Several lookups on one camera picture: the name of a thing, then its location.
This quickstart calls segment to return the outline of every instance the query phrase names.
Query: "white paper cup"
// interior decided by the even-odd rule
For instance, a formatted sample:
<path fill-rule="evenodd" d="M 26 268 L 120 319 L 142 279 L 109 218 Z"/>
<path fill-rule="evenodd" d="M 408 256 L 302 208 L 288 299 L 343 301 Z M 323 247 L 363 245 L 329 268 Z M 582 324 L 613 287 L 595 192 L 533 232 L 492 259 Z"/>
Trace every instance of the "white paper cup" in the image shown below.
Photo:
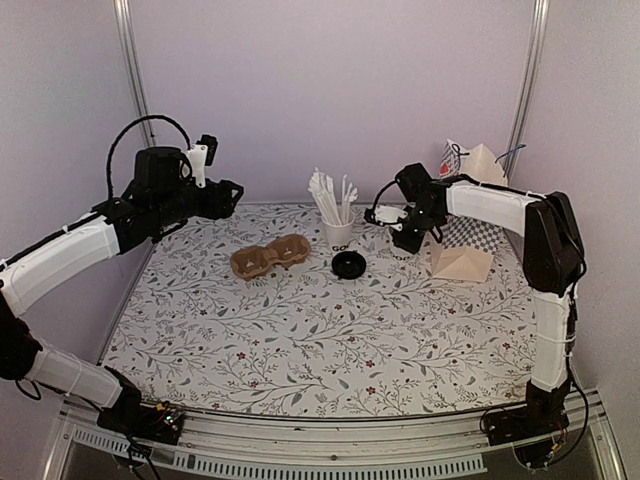
<path fill-rule="evenodd" d="M 334 252 L 344 252 L 349 248 L 349 242 L 351 241 L 351 231 L 353 230 L 353 221 L 356 216 L 353 210 L 349 212 L 349 223 L 346 225 L 331 225 L 322 220 L 324 227 L 324 237 L 327 240 L 327 245 Z"/>

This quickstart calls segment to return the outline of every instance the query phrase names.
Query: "wire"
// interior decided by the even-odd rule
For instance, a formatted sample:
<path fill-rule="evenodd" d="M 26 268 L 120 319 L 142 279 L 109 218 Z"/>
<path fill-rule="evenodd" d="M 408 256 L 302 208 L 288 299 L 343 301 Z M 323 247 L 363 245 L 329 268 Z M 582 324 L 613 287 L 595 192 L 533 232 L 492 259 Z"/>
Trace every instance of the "wire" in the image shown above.
<path fill-rule="evenodd" d="M 29 380 L 29 382 L 31 382 L 31 386 L 33 387 L 33 390 L 36 392 L 35 394 L 27 392 L 24 389 L 24 387 L 20 385 L 20 380 L 16 380 L 16 387 L 18 387 L 18 390 L 20 390 L 20 393 L 22 393 L 25 397 L 29 397 L 31 400 L 35 400 L 36 402 L 39 402 L 40 400 L 42 400 L 42 394 L 40 393 L 40 389 L 38 388 L 38 385 L 36 384 L 36 382 L 32 382 L 31 380 Z"/>
<path fill-rule="evenodd" d="M 584 423 L 582 424 L 582 429 L 580 430 L 578 438 L 573 443 L 573 445 L 571 445 L 571 448 L 567 450 L 567 452 L 563 456 L 553 459 L 547 464 L 547 466 L 556 465 L 557 463 L 560 463 L 562 460 L 567 458 L 571 454 L 571 452 L 573 452 L 578 447 L 580 441 L 582 440 L 582 437 L 584 437 L 584 434 L 587 431 L 587 427 L 589 426 L 589 400 L 587 399 L 587 395 L 584 393 L 582 388 L 580 388 L 580 385 L 578 385 L 578 382 L 576 381 L 573 370 L 571 369 L 571 365 L 569 364 L 569 357 L 567 357 L 567 372 L 569 373 L 569 379 L 571 380 L 571 383 L 573 383 L 573 386 L 576 387 L 576 390 L 578 391 L 578 393 L 582 397 L 582 401 L 584 402 Z"/>
<path fill-rule="evenodd" d="M 516 190 L 515 188 L 506 187 L 504 185 L 494 185 L 493 183 L 482 183 L 476 180 L 475 178 L 470 177 L 466 173 L 461 173 L 460 175 L 457 175 L 457 179 L 454 180 L 454 182 L 459 182 L 460 180 L 466 180 L 467 182 L 472 183 L 476 187 L 489 188 L 491 190 L 500 190 L 503 192 L 511 192 L 511 193 L 516 193 L 518 195 L 524 195 L 525 197 L 537 198 L 538 200 L 545 200 L 545 197 L 543 197 L 542 195 L 538 195 L 537 193 L 523 192 L 522 190 Z"/>
<path fill-rule="evenodd" d="M 133 463 L 136 461 L 133 459 L 133 450 L 131 448 L 127 449 L 127 454 L 129 455 L 129 471 L 138 479 L 145 480 L 145 478 L 138 473 L 139 467 L 134 467 Z"/>
<path fill-rule="evenodd" d="M 458 157 L 458 167 L 457 167 L 457 169 L 460 170 L 460 165 L 462 163 L 462 157 L 466 157 L 467 155 L 470 155 L 470 152 L 462 153 L 460 145 L 458 145 L 457 143 L 453 143 L 451 145 L 451 150 L 453 150 L 454 153 L 456 154 L 456 156 Z"/>
<path fill-rule="evenodd" d="M 386 192 L 387 190 L 389 190 L 391 187 L 393 187 L 396 184 L 395 180 L 392 180 L 391 182 L 387 183 L 384 187 L 382 187 L 382 189 L 380 189 L 380 191 L 378 192 L 378 194 L 376 195 L 376 198 L 373 200 L 373 206 L 371 207 L 371 210 L 375 210 L 376 207 L 378 206 L 378 202 L 380 201 L 380 197 L 382 196 L 382 194 L 384 192 Z"/>
<path fill-rule="evenodd" d="M 144 459 L 147 461 L 147 463 L 149 464 L 149 468 L 151 468 L 151 471 L 153 472 L 153 476 L 156 478 L 156 480 L 162 480 L 160 478 L 160 474 L 158 473 L 158 470 L 156 469 L 156 466 L 153 464 L 153 462 L 151 461 L 151 456 L 144 450 L 144 448 L 142 448 L 142 446 L 136 442 L 133 437 L 131 436 L 127 436 L 127 440 L 129 441 L 129 449 L 128 449 L 128 454 L 129 454 L 129 460 L 133 461 L 133 451 L 135 450 L 138 454 L 142 455 L 144 457 Z M 131 473 L 133 473 L 136 478 L 138 478 L 139 480 L 145 480 L 145 478 L 140 475 L 140 473 L 137 472 L 136 468 L 131 468 Z"/>
<path fill-rule="evenodd" d="M 109 148 L 109 153 L 107 154 L 107 200 L 108 201 L 113 200 L 113 181 L 111 178 L 111 164 L 113 163 L 113 152 L 115 151 L 118 143 L 120 143 L 120 140 L 122 140 L 122 137 L 124 137 L 129 130 L 131 130 L 136 125 L 142 122 L 146 122 L 148 120 L 164 120 L 165 122 L 170 123 L 171 125 L 176 127 L 184 137 L 185 141 L 187 142 L 187 150 L 191 146 L 191 140 L 189 140 L 189 135 L 187 135 L 187 132 L 184 130 L 184 128 L 182 128 L 182 126 L 178 122 L 176 122 L 173 118 L 167 117 L 166 115 L 145 115 L 144 117 L 140 117 L 137 120 L 134 120 L 129 125 L 124 127 L 122 131 L 118 134 L 113 144 L 111 145 L 111 148 Z"/>
<path fill-rule="evenodd" d="M 524 415 L 516 415 L 515 413 L 513 413 L 511 410 L 507 410 L 504 407 L 491 407 L 491 408 L 487 408 L 484 413 L 482 414 L 482 416 L 480 417 L 480 431 L 482 433 L 484 433 L 485 435 L 487 435 L 489 432 L 484 428 L 484 419 L 486 418 L 486 416 L 493 412 L 494 410 L 502 410 L 504 413 L 506 413 L 507 415 L 509 415 L 510 417 L 513 418 L 526 418 L 526 414 Z"/>
<path fill-rule="evenodd" d="M 376 198 L 373 200 L 373 205 L 371 206 L 371 211 L 372 212 L 375 213 L 376 207 L 378 206 L 378 202 L 380 201 L 380 197 L 382 196 L 382 194 L 384 192 L 386 192 L 387 190 L 389 190 L 389 188 L 391 188 L 394 185 L 396 185 L 396 183 L 397 182 L 395 180 L 393 180 L 393 181 L 387 183 L 384 187 L 382 187 L 382 189 L 380 189 L 380 191 L 376 195 Z M 397 222 L 379 222 L 379 221 L 376 221 L 376 225 L 380 225 L 381 227 L 391 226 L 391 225 L 400 225 L 401 223 L 402 223 L 401 221 L 397 221 Z"/>
<path fill-rule="evenodd" d="M 526 145 L 524 143 L 520 143 L 518 145 L 516 145 L 515 147 L 513 147 L 511 150 L 509 150 L 506 153 L 503 153 L 502 155 L 500 155 L 498 158 L 496 158 L 495 163 L 498 163 L 500 160 L 502 160 L 504 157 L 507 157 L 507 160 L 505 161 L 505 166 L 507 166 L 509 164 L 509 162 L 511 162 L 511 160 L 513 159 L 513 156 L 516 154 L 516 152 L 518 150 L 520 150 L 521 148 L 525 148 Z M 507 176 L 507 172 L 506 169 L 504 170 L 504 173 L 502 175 L 503 177 Z"/>

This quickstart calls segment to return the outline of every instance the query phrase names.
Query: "floral tablecloth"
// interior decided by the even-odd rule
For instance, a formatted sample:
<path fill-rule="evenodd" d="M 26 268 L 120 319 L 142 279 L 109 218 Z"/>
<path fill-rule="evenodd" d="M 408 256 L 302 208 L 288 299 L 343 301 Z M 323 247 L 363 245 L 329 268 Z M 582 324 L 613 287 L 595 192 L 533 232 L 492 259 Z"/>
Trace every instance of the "floral tablecloth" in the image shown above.
<path fill-rule="evenodd" d="M 523 398 L 534 356 L 531 292 L 502 240 L 484 284 L 430 277 L 428 248 L 400 259 L 359 211 L 351 247 L 365 275 L 331 272 L 309 205 L 240 206 L 157 245 L 104 364 L 149 399 L 306 417 L 460 411 Z M 305 235 L 304 264 L 251 282 L 230 256 Z"/>

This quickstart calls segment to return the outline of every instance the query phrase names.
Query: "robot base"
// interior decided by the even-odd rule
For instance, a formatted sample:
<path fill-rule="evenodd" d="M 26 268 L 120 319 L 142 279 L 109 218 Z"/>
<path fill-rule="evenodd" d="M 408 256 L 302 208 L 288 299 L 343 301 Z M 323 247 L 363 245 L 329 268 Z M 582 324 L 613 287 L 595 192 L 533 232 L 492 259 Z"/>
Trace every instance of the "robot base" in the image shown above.
<path fill-rule="evenodd" d="M 502 445 L 527 438 L 550 434 L 569 426 L 566 413 L 532 419 L 527 415 L 527 407 L 487 414 L 483 428 L 487 432 L 489 445 Z"/>
<path fill-rule="evenodd" d="M 569 379 L 551 392 L 529 381 L 526 406 L 484 416 L 482 428 L 487 432 L 489 444 L 502 445 L 566 429 L 569 419 L 564 411 L 564 399 L 570 388 Z"/>
<path fill-rule="evenodd" d="M 158 411 L 154 407 L 139 406 L 135 416 L 137 418 L 148 418 L 150 416 L 157 417 Z M 114 422 L 116 425 L 118 425 L 118 421 L 114 420 L 112 412 L 105 410 L 98 416 L 97 424 L 99 427 L 106 430 L 124 433 L 125 435 L 129 433 L 123 432 L 120 428 L 116 428 L 114 426 Z M 183 425 L 184 416 L 179 416 L 171 425 L 167 425 L 164 422 L 160 421 L 156 425 L 149 425 L 148 427 L 138 428 L 133 436 L 135 436 L 135 438 L 151 440 L 152 442 L 164 443 L 167 445 L 177 445 L 178 440 L 180 439 L 180 435 L 182 434 Z"/>

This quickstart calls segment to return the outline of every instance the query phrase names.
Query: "white wall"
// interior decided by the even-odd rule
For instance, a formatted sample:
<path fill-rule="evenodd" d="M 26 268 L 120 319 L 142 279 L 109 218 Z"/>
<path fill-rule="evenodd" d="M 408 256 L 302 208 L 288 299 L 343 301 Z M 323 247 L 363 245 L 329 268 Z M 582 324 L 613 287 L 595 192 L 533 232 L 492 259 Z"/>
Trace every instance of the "white wall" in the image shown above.
<path fill-rule="evenodd" d="M 150 109 L 219 137 L 216 177 L 308 201 L 321 166 L 364 201 L 408 163 L 437 171 L 447 137 L 505 149 L 533 4 L 146 0 L 132 16 Z"/>
<path fill-rule="evenodd" d="M 629 478 L 640 470 L 640 3 L 551 2 L 515 185 L 571 198 L 589 272 L 577 368 L 598 385 Z"/>
<path fill-rule="evenodd" d="M 71 223 L 104 200 L 104 161 L 135 113 L 113 2 L 0 2 L 0 258 Z M 119 146 L 120 192 L 141 146 Z M 35 335 L 95 361 L 144 249 L 83 272 L 24 317 Z M 61 400 L 33 402 L 0 383 L 0 478 L 41 475 Z"/>

